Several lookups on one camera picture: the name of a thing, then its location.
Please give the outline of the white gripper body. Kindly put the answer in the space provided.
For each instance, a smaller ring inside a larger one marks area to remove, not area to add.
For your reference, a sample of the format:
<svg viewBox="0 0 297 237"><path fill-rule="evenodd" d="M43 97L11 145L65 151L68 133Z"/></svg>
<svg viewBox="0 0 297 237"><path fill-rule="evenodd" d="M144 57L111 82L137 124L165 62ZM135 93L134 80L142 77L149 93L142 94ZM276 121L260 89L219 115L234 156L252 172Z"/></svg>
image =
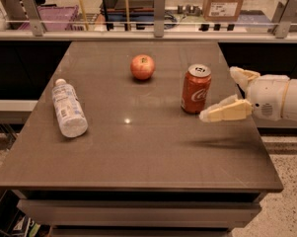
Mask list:
<svg viewBox="0 0 297 237"><path fill-rule="evenodd" d="M263 75L249 84L246 98L253 105L253 114L257 118L281 119L284 93L289 81L285 75Z"/></svg>

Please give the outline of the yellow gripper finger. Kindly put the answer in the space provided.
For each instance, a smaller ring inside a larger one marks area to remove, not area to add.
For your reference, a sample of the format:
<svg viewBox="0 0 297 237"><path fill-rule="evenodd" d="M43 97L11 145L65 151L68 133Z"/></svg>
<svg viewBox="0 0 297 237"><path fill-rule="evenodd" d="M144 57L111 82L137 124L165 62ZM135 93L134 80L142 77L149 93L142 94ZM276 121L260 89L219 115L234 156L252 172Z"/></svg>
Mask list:
<svg viewBox="0 0 297 237"><path fill-rule="evenodd" d="M243 68L237 67L237 66L232 66L230 68L230 75L235 81L236 84L239 85L239 87L243 90L246 91L249 84L260 77L260 74L256 71L253 70L245 70Z"/></svg>
<svg viewBox="0 0 297 237"><path fill-rule="evenodd" d="M232 95L201 111L199 119L203 122L241 120L246 119L252 112L253 106L247 99L239 99L237 95Z"/></svg>

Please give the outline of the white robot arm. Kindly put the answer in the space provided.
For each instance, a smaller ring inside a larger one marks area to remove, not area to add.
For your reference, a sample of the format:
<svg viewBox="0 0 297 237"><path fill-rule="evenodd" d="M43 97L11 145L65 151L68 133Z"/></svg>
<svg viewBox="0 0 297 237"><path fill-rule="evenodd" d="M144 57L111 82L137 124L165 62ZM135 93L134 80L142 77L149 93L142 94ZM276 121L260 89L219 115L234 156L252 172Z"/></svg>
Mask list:
<svg viewBox="0 0 297 237"><path fill-rule="evenodd" d="M244 99L229 96L199 114L204 122L246 119L297 121L297 79L286 75L260 75L256 71L233 66L230 75L245 93Z"/></svg>

